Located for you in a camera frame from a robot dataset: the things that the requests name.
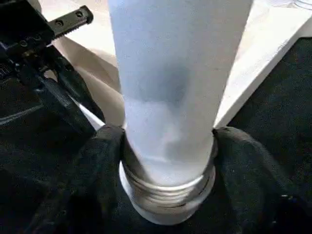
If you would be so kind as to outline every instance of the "white surface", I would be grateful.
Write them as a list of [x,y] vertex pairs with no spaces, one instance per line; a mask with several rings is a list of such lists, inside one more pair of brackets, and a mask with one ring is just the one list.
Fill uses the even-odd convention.
[[283,6],[293,2],[293,0],[258,0],[271,6]]
[[311,16],[306,10],[274,7],[246,29],[244,37],[254,37],[242,40],[249,46],[243,55],[236,57],[215,120],[216,128],[231,121],[291,46],[304,35],[303,29],[311,25]]
[[91,111],[85,108],[81,103],[77,102],[72,97],[71,99],[76,103],[76,105],[82,111],[84,116],[86,116],[86,118],[89,120],[90,124],[92,125],[92,127],[94,127],[96,131],[105,125],[102,120],[100,120],[96,115],[94,115]]

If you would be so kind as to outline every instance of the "white tube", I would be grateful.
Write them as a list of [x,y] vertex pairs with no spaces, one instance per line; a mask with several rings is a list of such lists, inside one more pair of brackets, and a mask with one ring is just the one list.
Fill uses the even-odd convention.
[[[208,167],[212,128],[251,0],[109,0],[109,5],[134,152],[125,157],[121,181],[145,218],[178,223],[198,204],[181,216],[176,208],[195,204],[212,187],[207,183],[214,178]],[[168,215],[179,218],[166,222]]]

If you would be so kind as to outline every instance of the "black fabric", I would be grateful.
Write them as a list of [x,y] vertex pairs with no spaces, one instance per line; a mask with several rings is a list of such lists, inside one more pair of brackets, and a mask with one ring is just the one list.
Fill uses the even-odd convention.
[[0,122],[2,118],[40,105],[38,98],[28,92],[16,79],[0,81]]
[[299,39],[230,123],[261,142],[312,204],[312,39]]
[[[234,128],[216,131],[216,182],[194,216],[173,227],[154,225],[137,214],[118,184],[119,204],[106,233],[254,233],[273,215],[277,194],[298,194],[311,203],[311,53],[312,40],[300,39],[232,120],[231,126],[248,135]],[[0,233],[14,234],[40,203],[41,189],[62,172],[84,141],[41,109],[0,130],[0,163],[5,169],[0,176],[8,181],[1,181]],[[16,169],[12,164],[19,166],[13,178],[7,173]],[[25,178],[29,172],[37,183]],[[8,199],[10,184],[35,192],[35,204],[24,209],[29,196]],[[14,204],[21,204],[18,211]]]
[[270,153],[236,128],[217,130],[219,154],[214,189],[186,222],[173,227],[152,224],[133,209],[119,186],[119,205],[108,233],[255,233],[274,214],[279,195],[295,187]]

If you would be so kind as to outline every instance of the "white cylinder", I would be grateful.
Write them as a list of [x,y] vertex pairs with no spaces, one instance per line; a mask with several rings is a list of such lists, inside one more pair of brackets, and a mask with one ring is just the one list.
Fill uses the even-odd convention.
[[312,0],[294,0],[294,5],[300,8],[312,10]]
[[[250,0],[109,0],[126,134],[134,152],[123,164],[128,179],[144,187],[140,196],[149,204],[140,202],[143,210],[157,212],[150,203],[165,203],[161,196],[167,190],[173,197],[166,202],[174,200],[173,206],[176,188],[185,194],[212,177],[206,173],[212,128],[250,5]],[[126,192],[135,194],[138,205],[143,198],[130,191],[134,187]]]

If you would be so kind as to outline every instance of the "screw hole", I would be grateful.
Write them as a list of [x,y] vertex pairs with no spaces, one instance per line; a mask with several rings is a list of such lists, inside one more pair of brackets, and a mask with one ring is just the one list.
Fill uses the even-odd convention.
[[83,17],[83,13],[82,13],[81,11],[77,11],[77,12],[76,12],[76,16],[77,16],[78,18],[81,18],[81,17]]
[[64,22],[60,19],[55,21],[55,25],[59,26],[59,27],[63,27],[64,26]]

